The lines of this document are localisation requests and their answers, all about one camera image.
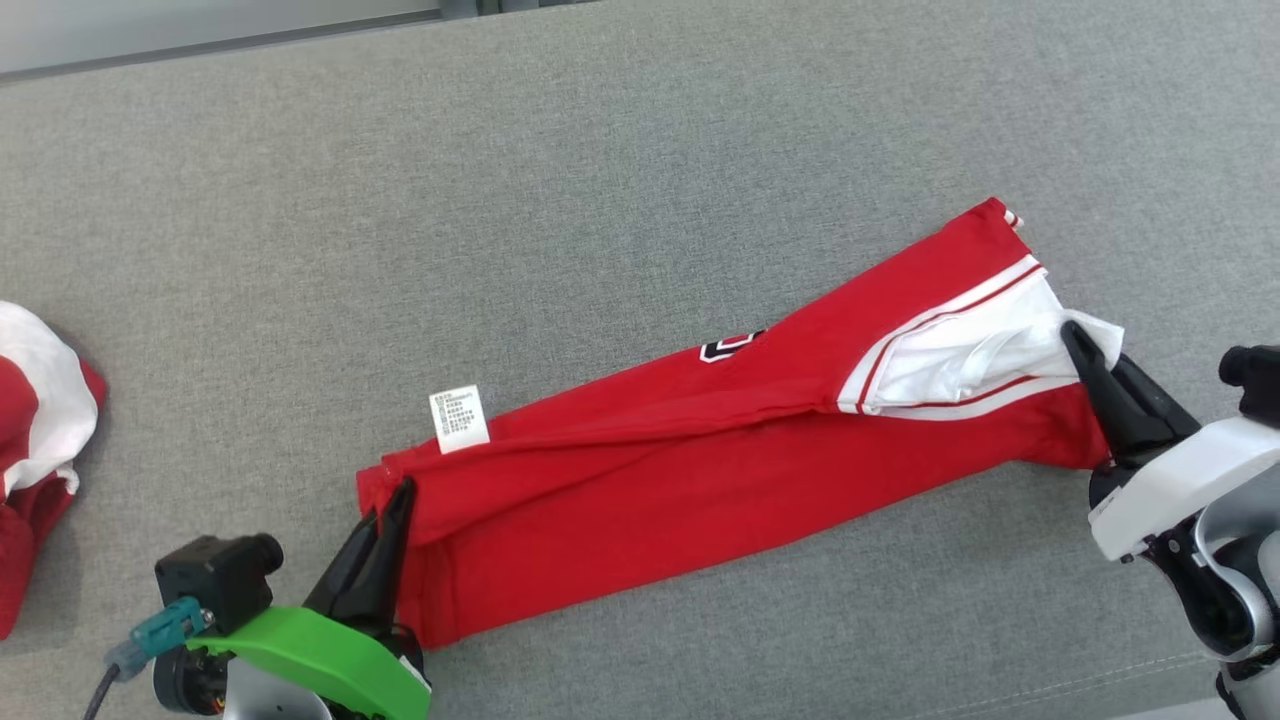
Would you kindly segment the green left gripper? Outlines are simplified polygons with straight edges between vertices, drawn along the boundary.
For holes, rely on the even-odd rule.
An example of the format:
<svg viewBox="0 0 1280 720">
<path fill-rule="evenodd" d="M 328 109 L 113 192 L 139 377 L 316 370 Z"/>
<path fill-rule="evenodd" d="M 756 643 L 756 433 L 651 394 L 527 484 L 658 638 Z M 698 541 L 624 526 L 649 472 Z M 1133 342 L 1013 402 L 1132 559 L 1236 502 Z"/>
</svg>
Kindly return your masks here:
<svg viewBox="0 0 1280 720">
<path fill-rule="evenodd" d="M 157 702 L 196 719 L 428 717 L 430 684 L 370 637 L 396 625 L 416 492 L 403 478 L 379 515 L 355 525 L 305 609 L 270 607 L 227 637 L 197 635 L 160 656 Z"/>
</svg>

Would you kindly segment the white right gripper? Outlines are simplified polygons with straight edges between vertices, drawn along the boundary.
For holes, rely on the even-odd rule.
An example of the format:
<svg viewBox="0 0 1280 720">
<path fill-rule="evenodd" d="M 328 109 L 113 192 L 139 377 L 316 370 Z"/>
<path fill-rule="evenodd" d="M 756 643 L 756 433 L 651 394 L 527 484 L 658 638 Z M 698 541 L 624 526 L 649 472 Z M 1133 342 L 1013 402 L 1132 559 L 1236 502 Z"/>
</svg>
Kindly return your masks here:
<svg viewBox="0 0 1280 720">
<path fill-rule="evenodd" d="M 1126 354 L 1107 360 L 1079 322 L 1065 322 L 1060 338 L 1116 465 L 1139 468 L 1153 448 L 1183 441 L 1091 511 L 1091 533 L 1108 561 L 1139 553 L 1146 537 L 1172 529 L 1277 464 L 1276 428 L 1245 416 L 1202 428 Z"/>
</svg>

